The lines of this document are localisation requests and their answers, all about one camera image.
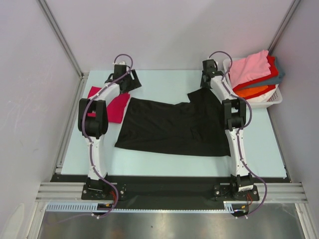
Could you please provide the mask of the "magenta t-shirt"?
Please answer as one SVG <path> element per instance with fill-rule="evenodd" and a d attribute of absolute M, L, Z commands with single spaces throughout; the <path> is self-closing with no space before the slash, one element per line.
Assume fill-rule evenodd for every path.
<path fill-rule="evenodd" d="M 91 87 L 88 94 L 89 96 L 88 101 L 90 101 L 90 99 L 93 96 L 95 96 L 97 93 L 99 93 L 101 90 L 102 88 L 98 88 L 94 86 Z M 106 102 L 106 106 L 103 109 L 104 112 L 99 114 L 99 116 L 102 116 L 100 117 L 100 119 L 102 120 L 101 122 L 103 123 L 103 125 L 107 125 L 109 122 L 121 123 L 124 117 L 125 107 L 130 98 L 130 94 L 129 93 L 120 94 L 119 86 L 116 84 L 113 84 L 109 88 L 107 88 L 105 91 L 103 91 L 103 93 L 101 93 L 99 96 L 102 97 L 101 99 Z M 83 118 L 85 109 L 86 109 L 86 100 L 84 100 L 84 108 L 82 109 L 81 112 L 79 111 L 80 112 L 79 117 Z M 87 110 L 86 117 L 85 117 L 86 120 L 88 120 L 89 118 L 95 119 L 96 113 L 90 113 L 89 111 L 91 110 Z"/>

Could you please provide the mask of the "black t-shirt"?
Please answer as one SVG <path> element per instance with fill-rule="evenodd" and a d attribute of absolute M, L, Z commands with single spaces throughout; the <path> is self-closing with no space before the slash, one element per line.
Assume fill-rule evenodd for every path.
<path fill-rule="evenodd" d="M 131 98 L 115 146 L 174 155 L 229 156 L 220 123 L 221 102 L 207 88 L 187 96 L 188 103 L 175 105 Z"/>

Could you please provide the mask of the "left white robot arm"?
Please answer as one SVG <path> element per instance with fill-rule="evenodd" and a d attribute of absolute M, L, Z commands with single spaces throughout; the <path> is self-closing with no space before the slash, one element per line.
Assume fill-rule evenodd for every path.
<path fill-rule="evenodd" d="M 114 65 L 101 89 L 79 101 L 78 129 L 88 146 L 89 179 L 98 181 L 107 175 L 104 137 L 109 123 L 122 121 L 129 92 L 141 86 L 136 71 L 123 61 Z"/>

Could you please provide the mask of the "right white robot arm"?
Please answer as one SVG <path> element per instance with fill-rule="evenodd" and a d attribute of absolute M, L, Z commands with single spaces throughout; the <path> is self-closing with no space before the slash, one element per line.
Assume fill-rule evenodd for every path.
<path fill-rule="evenodd" d="M 231 158 L 235 163 L 234 172 L 231 174 L 230 195 L 236 200 L 241 200 L 248 194 L 248 190 L 253 189 L 254 185 L 252 174 L 246 168 L 243 142 L 247 104 L 235 95 L 222 71 L 218 70 L 215 60 L 204 60 L 202 66 L 200 86 L 212 89 L 221 100 L 221 125 L 225 130 Z"/>

